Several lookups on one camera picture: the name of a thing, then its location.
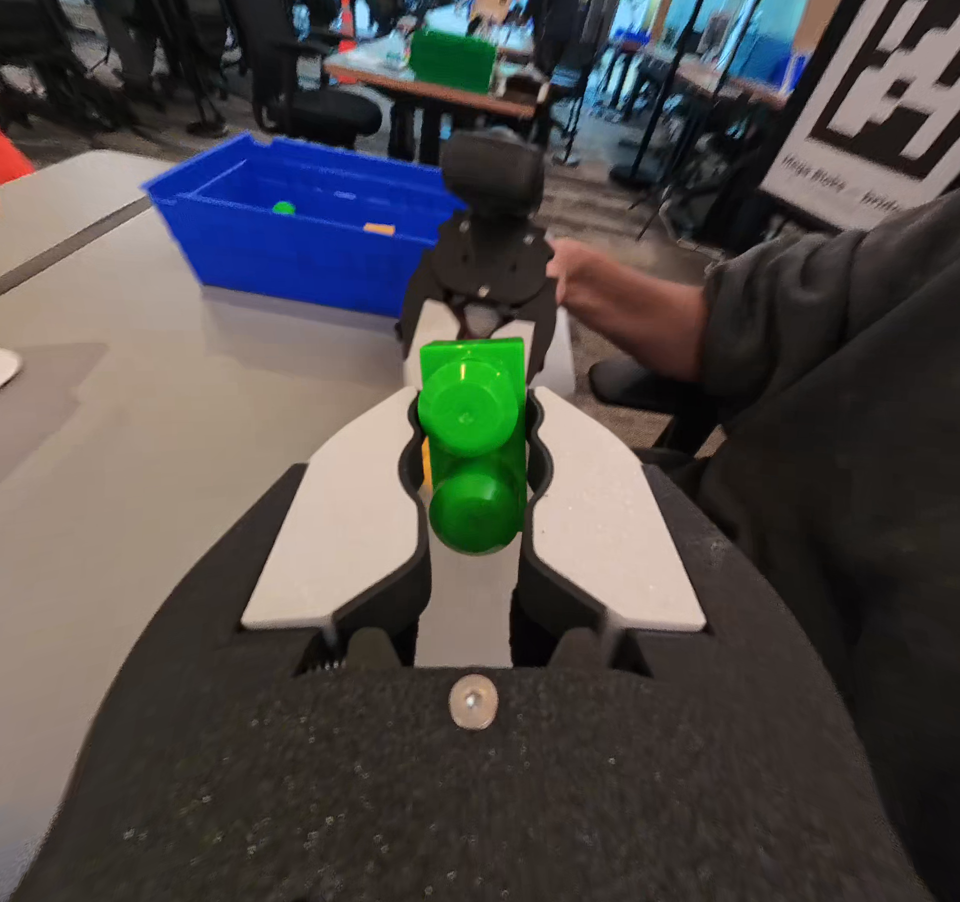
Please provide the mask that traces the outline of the green plastic bin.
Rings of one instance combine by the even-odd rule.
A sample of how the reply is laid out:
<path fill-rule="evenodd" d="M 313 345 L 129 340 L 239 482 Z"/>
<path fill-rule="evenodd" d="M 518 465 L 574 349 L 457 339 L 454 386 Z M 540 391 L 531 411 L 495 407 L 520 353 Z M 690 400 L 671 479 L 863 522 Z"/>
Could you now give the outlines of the green plastic bin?
<path fill-rule="evenodd" d="M 497 59 L 497 47 L 484 39 L 420 28 L 411 36 L 408 66 L 418 81 L 487 94 Z"/>

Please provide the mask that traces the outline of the black white marker board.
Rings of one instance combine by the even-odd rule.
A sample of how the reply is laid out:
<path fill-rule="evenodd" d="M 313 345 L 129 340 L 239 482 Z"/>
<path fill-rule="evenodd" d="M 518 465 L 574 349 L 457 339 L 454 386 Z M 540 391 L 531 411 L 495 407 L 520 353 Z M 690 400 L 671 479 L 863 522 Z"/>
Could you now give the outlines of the black white marker board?
<path fill-rule="evenodd" d="M 958 183 L 959 0 L 842 0 L 792 93 L 760 191 L 870 230 Z"/>

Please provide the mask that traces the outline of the grey desk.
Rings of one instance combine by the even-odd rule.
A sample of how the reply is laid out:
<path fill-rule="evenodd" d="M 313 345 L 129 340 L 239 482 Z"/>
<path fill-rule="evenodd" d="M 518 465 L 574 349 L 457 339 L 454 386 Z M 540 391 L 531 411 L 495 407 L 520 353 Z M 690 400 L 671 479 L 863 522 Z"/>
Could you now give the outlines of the grey desk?
<path fill-rule="evenodd" d="M 241 630 L 323 441 L 400 383 L 392 327 L 202 291 L 151 209 L 2 297 L 2 899 L 306 894 L 504 846 L 533 753 L 494 672 L 323 670 Z"/>

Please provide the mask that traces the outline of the person's right forearm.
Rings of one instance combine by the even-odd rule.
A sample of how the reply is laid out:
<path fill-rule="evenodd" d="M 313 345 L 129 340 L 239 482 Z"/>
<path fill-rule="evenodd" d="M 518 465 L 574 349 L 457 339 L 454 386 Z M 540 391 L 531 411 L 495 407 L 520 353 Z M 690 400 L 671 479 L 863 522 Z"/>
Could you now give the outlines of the person's right forearm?
<path fill-rule="evenodd" d="M 614 264 L 598 290 L 595 331 L 670 380 L 702 380 L 709 306 L 702 286 Z"/>

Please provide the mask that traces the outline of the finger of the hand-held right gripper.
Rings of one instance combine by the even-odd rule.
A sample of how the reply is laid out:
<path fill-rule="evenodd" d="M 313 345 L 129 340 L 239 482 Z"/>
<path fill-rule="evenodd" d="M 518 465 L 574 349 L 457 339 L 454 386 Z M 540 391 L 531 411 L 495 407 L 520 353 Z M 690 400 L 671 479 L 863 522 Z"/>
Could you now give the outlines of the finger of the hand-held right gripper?
<path fill-rule="evenodd" d="M 456 342 L 461 333 L 458 316 L 444 303 L 426 300 L 417 317 L 412 340 L 403 358 L 403 385 L 423 388 L 421 349 L 440 342 Z"/>
<path fill-rule="evenodd" d="M 546 352 L 543 367 L 534 376 L 534 387 L 546 387 L 559 397 L 574 397 L 576 371 L 570 318 L 564 308 L 557 309 L 554 335 Z"/>

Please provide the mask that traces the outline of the person's right hand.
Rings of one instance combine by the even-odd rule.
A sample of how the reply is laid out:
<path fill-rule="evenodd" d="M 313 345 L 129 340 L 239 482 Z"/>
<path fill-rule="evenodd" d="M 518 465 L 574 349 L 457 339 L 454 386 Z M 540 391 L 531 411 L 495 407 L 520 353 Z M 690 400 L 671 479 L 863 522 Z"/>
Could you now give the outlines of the person's right hand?
<path fill-rule="evenodd" d="M 589 245 L 570 238 L 548 241 L 548 278 L 556 283 L 559 307 L 585 326 L 612 338 L 621 314 L 620 269 Z"/>

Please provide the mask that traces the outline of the blue plastic storage bin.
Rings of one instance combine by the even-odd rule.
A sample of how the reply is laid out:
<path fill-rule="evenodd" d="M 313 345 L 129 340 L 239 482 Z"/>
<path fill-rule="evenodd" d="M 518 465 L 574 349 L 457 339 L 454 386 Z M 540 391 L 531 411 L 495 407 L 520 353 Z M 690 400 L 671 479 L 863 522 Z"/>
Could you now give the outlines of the blue plastic storage bin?
<path fill-rule="evenodd" d="M 395 320 L 424 250 L 464 207 L 438 168 L 250 133 L 142 189 L 200 284 Z M 281 200 L 294 216 L 272 213 Z"/>

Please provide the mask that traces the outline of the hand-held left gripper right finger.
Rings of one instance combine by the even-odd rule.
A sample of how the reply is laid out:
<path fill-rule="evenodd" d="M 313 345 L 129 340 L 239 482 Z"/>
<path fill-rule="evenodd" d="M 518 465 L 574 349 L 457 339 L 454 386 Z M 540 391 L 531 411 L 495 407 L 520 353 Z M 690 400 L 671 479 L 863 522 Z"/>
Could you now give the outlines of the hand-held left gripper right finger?
<path fill-rule="evenodd" d="M 544 386 L 529 392 L 527 447 L 513 662 L 644 668 L 635 633 L 703 632 L 706 615 L 640 459 Z"/>

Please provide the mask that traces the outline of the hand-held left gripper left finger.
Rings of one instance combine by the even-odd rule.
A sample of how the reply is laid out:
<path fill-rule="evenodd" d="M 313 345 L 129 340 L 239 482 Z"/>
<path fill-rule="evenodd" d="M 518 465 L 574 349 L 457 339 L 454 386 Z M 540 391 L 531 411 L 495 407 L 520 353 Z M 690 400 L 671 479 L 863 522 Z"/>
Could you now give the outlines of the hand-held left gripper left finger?
<path fill-rule="evenodd" d="M 432 590 L 419 390 L 405 386 L 306 463 L 240 624 L 314 629 L 330 654 L 377 629 L 412 667 Z"/>

